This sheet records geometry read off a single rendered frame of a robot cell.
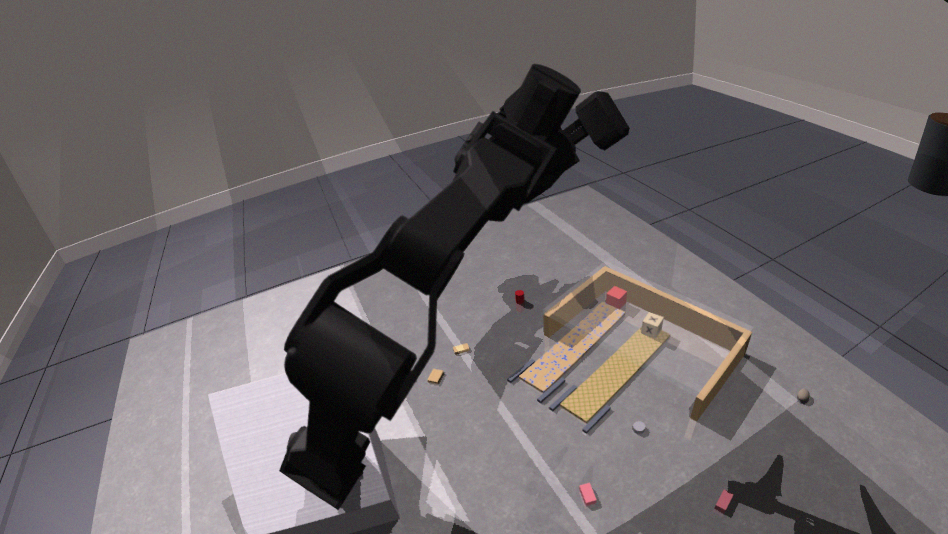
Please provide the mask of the red block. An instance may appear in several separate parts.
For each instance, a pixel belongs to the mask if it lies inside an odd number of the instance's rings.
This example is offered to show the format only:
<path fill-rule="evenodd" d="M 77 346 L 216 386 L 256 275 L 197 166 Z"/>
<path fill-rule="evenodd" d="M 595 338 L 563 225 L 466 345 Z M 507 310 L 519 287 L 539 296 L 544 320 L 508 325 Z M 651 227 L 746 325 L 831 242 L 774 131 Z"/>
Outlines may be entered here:
<path fill-rule="evenodd" d="M 579 488 L 579 491 L 581 492 L 581 495 L 583 496 L 582 499 L 586 506 L 596 504 L 596 501 L 597 501 L 596 497 L 594 496 L 594 491 L 592 490 L 590 484 L 591 483 L 581 485 Z"/>
<path fill-rule="evenodd" d="M 733 493 L 730 493 L 724 489 L 714 509 L 725 513 L 732 497 Z"/>

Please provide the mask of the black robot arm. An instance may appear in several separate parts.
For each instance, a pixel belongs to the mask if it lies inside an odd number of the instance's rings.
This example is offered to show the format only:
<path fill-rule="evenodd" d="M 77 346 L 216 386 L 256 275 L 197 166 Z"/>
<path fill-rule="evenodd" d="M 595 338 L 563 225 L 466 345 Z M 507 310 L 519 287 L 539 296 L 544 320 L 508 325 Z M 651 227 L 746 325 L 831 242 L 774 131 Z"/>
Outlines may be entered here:
<path fill-rule="evenodd" d="M 488 220 L 504 221 L 525 204 L 557 150 L 546 141 L 580 93 L 566 76 L 533 64 L 461 146 L 453 181 L 412 217 L 399 217 L 371 254 L 320 284 L 285 341 L 285 372 L 309 413 L 307 427 L 290 434 L 282 474 L 341 508 L 366 468 L 370 440 L 360 432 L 391 421 L 433 355 L 437 300 L 463 252 Z M 416 354 L 334 302 L 382 269 L 429 295 L 428 346 L 413 369 Z"/>

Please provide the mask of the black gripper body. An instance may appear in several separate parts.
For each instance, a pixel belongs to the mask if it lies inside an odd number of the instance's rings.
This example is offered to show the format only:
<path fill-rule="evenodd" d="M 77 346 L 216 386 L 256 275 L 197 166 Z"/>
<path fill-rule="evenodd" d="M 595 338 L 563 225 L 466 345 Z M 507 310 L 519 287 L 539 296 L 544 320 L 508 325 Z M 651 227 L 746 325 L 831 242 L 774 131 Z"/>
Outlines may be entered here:
<path fill-rule="evenodd" d="M 607 92 L 592 93 L 576 106 L 575 113 L 579 119 L 564 130 L 560 127 L 554 139 L 546 141 L 557 150 L 528 195 L 525 204 L 542 193 L 538 187 L 545 183 L 543 180 L 545 177 L 548 181 L 552 181 L 580 161 L 576 155 L 575 145 L 587 135 L 598 148 L 603 150 L 613 146 L 629 133 L 628 124 Z"/>

